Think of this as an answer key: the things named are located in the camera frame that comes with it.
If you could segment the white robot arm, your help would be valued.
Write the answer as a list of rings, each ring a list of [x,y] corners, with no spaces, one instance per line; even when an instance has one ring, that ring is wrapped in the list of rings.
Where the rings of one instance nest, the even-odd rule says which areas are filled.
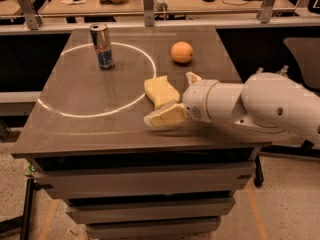
[[[189,87],[180,94],[165,76],[144,82],[155,110],[144,117],[150,127],[181,123],[187,118],[211,123],[223,120],[258,133],[293,132],[320,142],[320,97],[283,73],[259,71],[243,84],[221,83],[188,72]]]

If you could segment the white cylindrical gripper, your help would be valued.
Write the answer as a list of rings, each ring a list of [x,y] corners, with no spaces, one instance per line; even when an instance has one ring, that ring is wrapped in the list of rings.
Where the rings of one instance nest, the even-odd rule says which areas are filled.
[[[143,121],[147,126],[175,125],[184,122],[187,114],[193,120],[201,122],[212,122],[214,119],[235,122],[244,115],[242,84],[201,80],[193,72],[187,72],[186,78],[190,86],[183,94],[183,104],[169,102],[146,115]]]

